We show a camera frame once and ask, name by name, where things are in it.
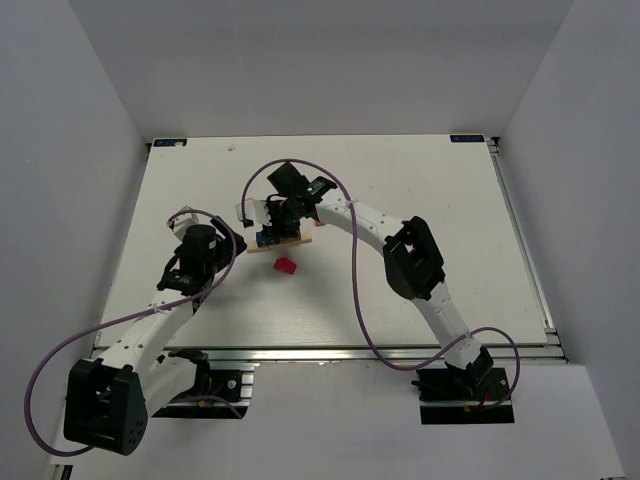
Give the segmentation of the natural wood block hotel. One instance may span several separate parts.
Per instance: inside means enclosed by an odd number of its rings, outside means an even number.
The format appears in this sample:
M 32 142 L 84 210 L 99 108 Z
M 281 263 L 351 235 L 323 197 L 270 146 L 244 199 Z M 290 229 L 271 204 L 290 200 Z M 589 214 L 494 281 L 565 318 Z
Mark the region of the natural wood block hotel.
M 300 233 L 300 235 L 293 239 L 290 240 L 288 242 L 289 245 L 293 246 L 293 245 L 301 245 L 301 244 L 306 244 L 306 243 L 310 243 L 312 241 L 312 234 L 310 231 L 302 231 Z

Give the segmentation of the small natural wood block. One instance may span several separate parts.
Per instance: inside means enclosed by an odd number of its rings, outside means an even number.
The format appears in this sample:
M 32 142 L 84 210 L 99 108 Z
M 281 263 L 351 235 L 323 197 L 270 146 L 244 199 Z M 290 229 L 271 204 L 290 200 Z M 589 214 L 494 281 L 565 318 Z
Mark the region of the small natural wood block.
M 266 245 L 259 245 L 256 241 L 249 241 L 247 243 L 246 252 L 247 253 L 261 253 L 269 250 L 269 247 Z

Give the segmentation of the blue wood block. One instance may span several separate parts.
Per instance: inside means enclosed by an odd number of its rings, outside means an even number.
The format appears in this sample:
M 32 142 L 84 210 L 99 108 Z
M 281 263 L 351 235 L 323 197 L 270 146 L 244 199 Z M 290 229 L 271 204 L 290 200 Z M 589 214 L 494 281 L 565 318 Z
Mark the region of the blue wood block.
M 269 247 L 277 243 L 278 243 L 278 239 L 276 237 L 268 236 L 264 232 L 256 233 L 256 244 L 260 248 Z

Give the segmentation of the red roof block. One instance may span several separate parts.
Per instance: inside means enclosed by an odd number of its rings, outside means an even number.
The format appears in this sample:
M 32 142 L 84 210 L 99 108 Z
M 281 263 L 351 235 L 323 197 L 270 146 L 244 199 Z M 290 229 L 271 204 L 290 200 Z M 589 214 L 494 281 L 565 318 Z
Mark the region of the red roof block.
M 281 273 L 293 275 L 297 270 L 297 264 L 287 257 L 280 257 L 274 262 L 273 268 Z

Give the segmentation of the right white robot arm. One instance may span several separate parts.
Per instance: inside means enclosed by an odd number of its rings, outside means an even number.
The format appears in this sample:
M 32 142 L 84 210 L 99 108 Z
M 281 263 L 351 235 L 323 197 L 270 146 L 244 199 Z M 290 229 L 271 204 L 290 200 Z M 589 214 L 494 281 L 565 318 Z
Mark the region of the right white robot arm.
M 281 160 L 268 176 L 277 199 L 257 203 L 265 216 L 258 220 L 259 247 L 275 246 L 302 237 L 303 218 L 337 227 L 379 253 L 389 287 L 411 301 L 445 350 L 445 365 L 454 384 L 467 396 L 481 386 L 493 367 L 487 349 L 470 333 L 445 282 L 444 259 L 425 220 L 408 220 L 381 213 L 356 201 L 328 176 L 313 180 L 291 160 Z

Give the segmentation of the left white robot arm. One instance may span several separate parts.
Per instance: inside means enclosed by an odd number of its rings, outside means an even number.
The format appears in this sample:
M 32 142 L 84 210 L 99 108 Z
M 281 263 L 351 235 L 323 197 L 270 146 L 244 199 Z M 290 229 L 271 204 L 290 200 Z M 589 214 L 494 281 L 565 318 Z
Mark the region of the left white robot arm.
M 65 439 L 120 455 L 140 444 L 148 420 L 172 401 L 209 401 L 227 387 L 208 355 L 195 348 L 165 349 L 197 312 L 215 280 L 246 249 L 218 218 L 189 219 L 176 228 L 180 243 L 164 267 L 151 313 L 93 360 L 79 360 L 67 384 Z

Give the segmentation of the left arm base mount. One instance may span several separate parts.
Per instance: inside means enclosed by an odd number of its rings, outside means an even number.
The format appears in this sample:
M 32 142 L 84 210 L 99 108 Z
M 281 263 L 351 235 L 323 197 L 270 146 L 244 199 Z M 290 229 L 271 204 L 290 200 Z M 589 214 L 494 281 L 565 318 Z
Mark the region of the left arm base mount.
M 150 417 L 233 419 L 247 413 L 254 368 L 212 362 L 206 352 L 181 348 L 157 357 L 145 397 Z

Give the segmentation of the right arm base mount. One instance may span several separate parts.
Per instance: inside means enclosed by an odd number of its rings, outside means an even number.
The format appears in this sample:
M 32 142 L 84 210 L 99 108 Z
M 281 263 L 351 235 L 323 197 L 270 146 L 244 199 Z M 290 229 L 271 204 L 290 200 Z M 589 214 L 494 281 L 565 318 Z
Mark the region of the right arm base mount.
M 446 369 L 417 371 L 420 420 L 428 426 L 506 425 L 515 416 L 504 368 L 493 368 L 474 393 L 457 386 Z

